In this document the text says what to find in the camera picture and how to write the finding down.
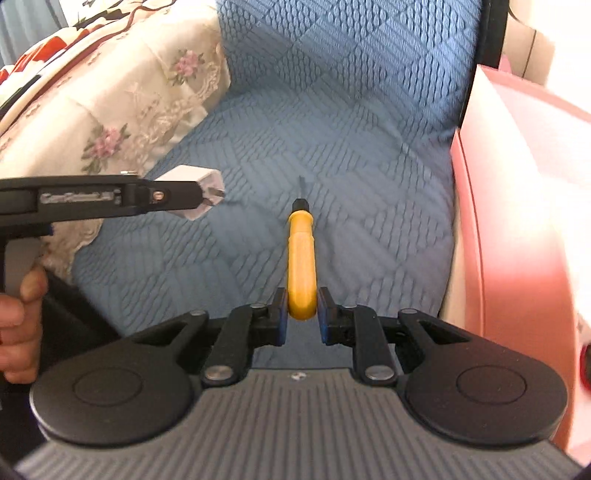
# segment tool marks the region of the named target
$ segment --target gray ribbed plate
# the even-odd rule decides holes
[[[348,370],[251,370],[207,390],[172,431],[89,450],[49,442],[18,465],[30,480],[562,480],[580,467],[549,442],[509,452],[449,443],[392,390]]]

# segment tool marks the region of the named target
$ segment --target blue quilted fabric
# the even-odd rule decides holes
[[[74,279],[129,334],[195,308],[225,316],[285,285],[287,218],[305,196],[318,281],[339,303],[440,308],[453,250],[452,132],[479,0],[220,0],[232,77],[220,106],[150,172],[218,168],[203,219],[107,220]],[[348,365],[317,321],[255,364]]]

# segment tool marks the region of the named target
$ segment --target chair seat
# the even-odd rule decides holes
[[[285,285],[287,218],[315,220],[318,283],[379,314],[437,314],[453,253],[449,147],[470,82],[473,1],[223,2],[232,86],[150,172],[217,168],[226,200],[188,222],[109,219],[76,257],[86,297],[129,334],[191,309],[225,316]],[[316,321],[256,365],[348,365]]]

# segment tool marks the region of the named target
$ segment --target pink embroidered flower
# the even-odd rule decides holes
[[[100,173],[106,167],[107,160],[121,149],[122,143],[130,136],[127,124],[120,129],[102,125],[95,128],[82,154],[82,160],[90,160],[90,163],[82,170],[90,175]]]
[[[180,50],[180,58],[173,64],[173,85],[182,85],[188,78],[195,78],[200,65],[203,65],[203,53],[197,54],[193,50]]]

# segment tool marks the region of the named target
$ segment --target blue curtain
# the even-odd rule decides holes
[[[59,0],[0,0],[0,67],[64,27]]]

